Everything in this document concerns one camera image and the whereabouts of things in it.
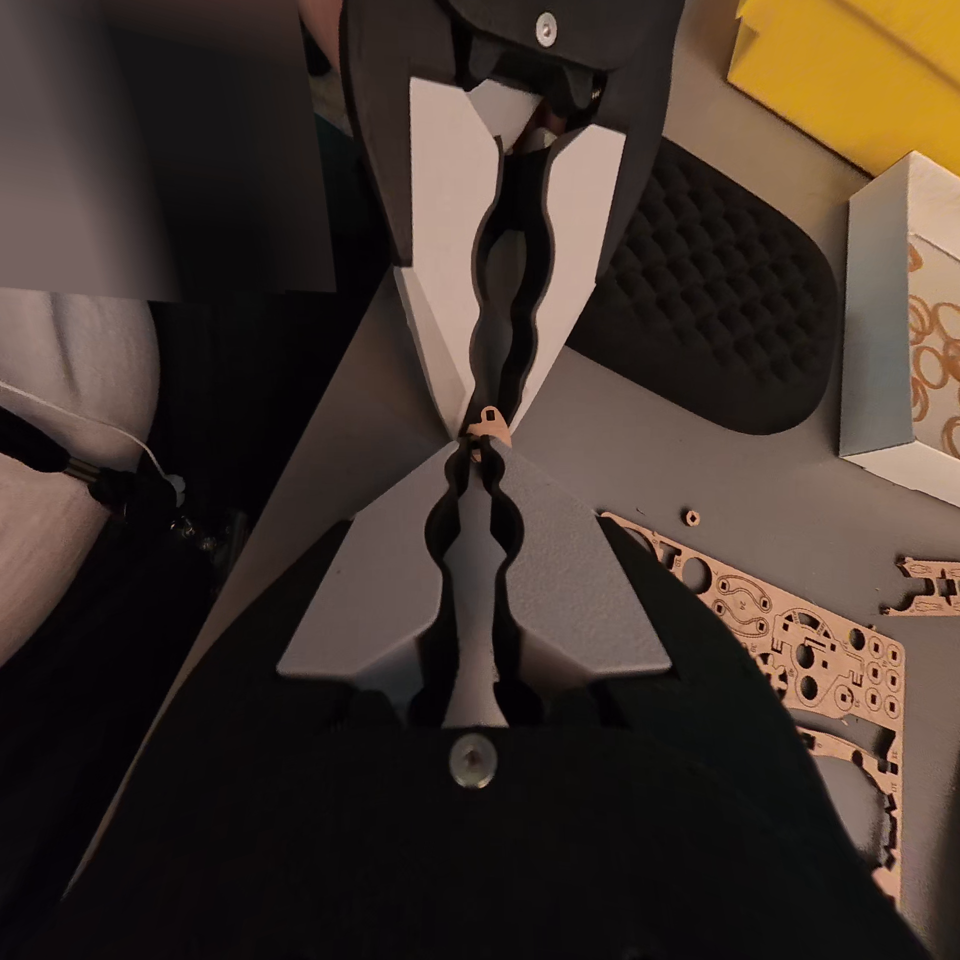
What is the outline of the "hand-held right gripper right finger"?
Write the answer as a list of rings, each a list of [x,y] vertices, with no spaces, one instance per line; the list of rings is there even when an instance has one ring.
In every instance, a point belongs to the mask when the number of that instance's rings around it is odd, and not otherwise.
[[[493,694],[510,727],[540,724],[552,701],[672,666],[594,509],[503,442],[478,442],[494,576]]]

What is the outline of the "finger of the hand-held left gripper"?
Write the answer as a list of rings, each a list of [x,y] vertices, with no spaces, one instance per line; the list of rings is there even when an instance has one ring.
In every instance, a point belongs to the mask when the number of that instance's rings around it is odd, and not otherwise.
[[[542,245],[531,239],[527,263],[537,258],[529,309],[520,311],[521,331],[531,335],[511,396],[510,431],[516,431],[543,387],[562,347],[594,292],[626,136],[590,124],[558,138],[546,151],[539,213]]]
[[[503,151],[541,100],[492,78],[471,91],[410,80],[412,260],[394,277],[429,393],[452,439],[475,390],[478,239],[498,200]]]

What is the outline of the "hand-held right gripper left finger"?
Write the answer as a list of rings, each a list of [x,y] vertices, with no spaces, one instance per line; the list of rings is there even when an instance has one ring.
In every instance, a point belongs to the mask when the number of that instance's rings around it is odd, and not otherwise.
[[[377,691],[410,724],[443,725],[460,665],[446,557],[469,481],[462,438],[355,515],[277,663],[280,676]]]

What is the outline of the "small wooden model part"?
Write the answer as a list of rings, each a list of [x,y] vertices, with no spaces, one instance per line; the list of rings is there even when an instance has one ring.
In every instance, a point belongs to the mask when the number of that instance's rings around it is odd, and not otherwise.
[[[478,420],[464,428],[463,436],[469,441],[470,457],[475,464],[481,464],[483,453],[481,439],[492,438],[506,448],[513,446],[509,424],[496,406],[488,405],[478,414]]]

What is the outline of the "laser-cut wooden parts sheet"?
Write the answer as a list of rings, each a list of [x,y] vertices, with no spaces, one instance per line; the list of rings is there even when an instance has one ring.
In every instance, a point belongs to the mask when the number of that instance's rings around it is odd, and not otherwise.
[[[697,566],[698,591],[750,654],[801,739],[819,761],[857,767],[882,801],[879,850],[871,874],[902,904],[905,825],[906,654],[870,626],[785,591],[612,512],[615,521],[648,545],[676,579]]]

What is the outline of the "loose wooden model piece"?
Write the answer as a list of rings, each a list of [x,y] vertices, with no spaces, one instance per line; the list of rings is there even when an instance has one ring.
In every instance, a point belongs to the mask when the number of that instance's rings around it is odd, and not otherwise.
[[[959,561],[898,557],[895,565],[904,578],[923,583],[923,591],[905,597],[900,606],[882,606],[885,617],[958,618]]]

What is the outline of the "black quilted foam pad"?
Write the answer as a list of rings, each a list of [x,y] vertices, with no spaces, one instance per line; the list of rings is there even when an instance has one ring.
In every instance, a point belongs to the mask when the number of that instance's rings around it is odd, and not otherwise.
[[[662,138],[566,345],[716,426],[767,436],[822,401],[840,314],[834,272],[808,234]]]

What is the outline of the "yellow box stack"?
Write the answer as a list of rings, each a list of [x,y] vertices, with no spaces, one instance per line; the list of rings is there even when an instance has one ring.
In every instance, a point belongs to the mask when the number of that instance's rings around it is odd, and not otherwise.
[[[727,81],[871,176],[959,174],[957,1],[740,1]]]

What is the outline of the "person's white shirt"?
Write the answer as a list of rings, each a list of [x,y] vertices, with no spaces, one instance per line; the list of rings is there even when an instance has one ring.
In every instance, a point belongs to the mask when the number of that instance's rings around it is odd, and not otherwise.
[[[68,453],[133,471],[161,361],[145,301],[1,291],[2,408]],[[109,519],[79,480],[1,456],[1,663],[63,599]]]

